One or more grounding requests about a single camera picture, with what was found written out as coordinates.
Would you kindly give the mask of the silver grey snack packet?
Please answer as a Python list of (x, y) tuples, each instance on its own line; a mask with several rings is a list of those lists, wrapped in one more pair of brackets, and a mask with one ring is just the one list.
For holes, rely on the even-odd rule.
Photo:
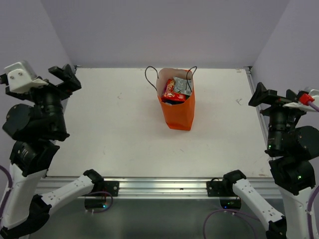
[(174, 91), (180, 94), (184, 94), (187, 96), (191, 96), (193, 90), (193, 82), (192, 80), (182, 79), (179, 77), (173, 78), (174, 84)]

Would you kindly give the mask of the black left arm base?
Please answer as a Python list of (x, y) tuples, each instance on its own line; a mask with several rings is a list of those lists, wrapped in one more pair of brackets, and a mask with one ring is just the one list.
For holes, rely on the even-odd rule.
[(97, 197), (107, 197), (107, 193), (111, 194), (113, 197), (117, 197), (119, 188), (119, 181), (104, 180), (103, 182), (95, 184), (91, 192)]

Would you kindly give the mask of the red snack packet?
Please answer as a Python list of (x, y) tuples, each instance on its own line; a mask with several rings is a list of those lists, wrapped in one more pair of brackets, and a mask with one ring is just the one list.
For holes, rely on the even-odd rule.
[(169, 79), (166, 83), (161, 101), (169, 104), (182, 104), (186, 101), (186, 96), (174, 90), (175, 80)]

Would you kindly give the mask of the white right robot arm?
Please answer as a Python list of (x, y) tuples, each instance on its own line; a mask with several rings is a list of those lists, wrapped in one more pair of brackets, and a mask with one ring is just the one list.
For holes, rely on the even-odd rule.
[(266, 154), (285, 211), (274, 209), (240, 170), (223, 176), (222, 190), (245, 202), (262, 223), (267, 238), (316, 239), (319, 233), (313, 202), (319, 188), (311, 160), (319, 155), (319, 131), (313, 126), (297, 124), (307, 112), (319, 110), (319, 92), (287, 90), (282, 97), (258, 83), (249, 105), (260, 104), (268, 105), (260, 111), (269, 118)]

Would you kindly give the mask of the orange paper bag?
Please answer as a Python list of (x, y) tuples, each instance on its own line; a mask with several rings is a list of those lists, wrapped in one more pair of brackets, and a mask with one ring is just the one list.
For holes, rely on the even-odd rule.
[[(167, 126), (171, 129), (190, 131), (195, 114), (195, 90), (193, 75), (197, 67), (194, 66), (189, 70), (176, 68), (163, 68), (156, 71), (157, 79), (155, 84), (151, 84), (156, 90), (162, 113)], [(182, 104), (169, 104), (161, 101), (166, 83), (169, 79), (179, 77), (182, 79), (192, 80), (193, 90), (191, 96), (186, 96), (186, 101)]]

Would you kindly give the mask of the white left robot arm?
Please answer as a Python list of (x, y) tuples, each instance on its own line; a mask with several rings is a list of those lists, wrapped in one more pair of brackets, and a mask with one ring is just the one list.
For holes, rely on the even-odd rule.
[(7, 66), (0, 77), (8, 96), (29, 101), (29, 105), (14, 105), (2, 127), (15, 141), (9, 170), (5, 172), (7, 188), (0, 205), (0, 234), (4, 239), (32, 234), (61, 207), (83, 195), (99, 195), (104, 189), (103, 177), (90, 169), (50, 193), (35, 192), (59, 150), (56, 142), (69, 136), (62, 101), (81, 89), (70, 65), (53, 66), (49, 73), (61, 83), (54, 85), (36, 75), (26, 61)]

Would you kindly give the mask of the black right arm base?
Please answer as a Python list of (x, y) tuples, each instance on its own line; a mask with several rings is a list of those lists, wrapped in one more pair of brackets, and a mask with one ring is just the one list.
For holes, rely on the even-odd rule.
[(236, 197), (230, 189), (228, 189), (222, 180), (212, 178), (206, 182), (206, 190), (208, 197)]

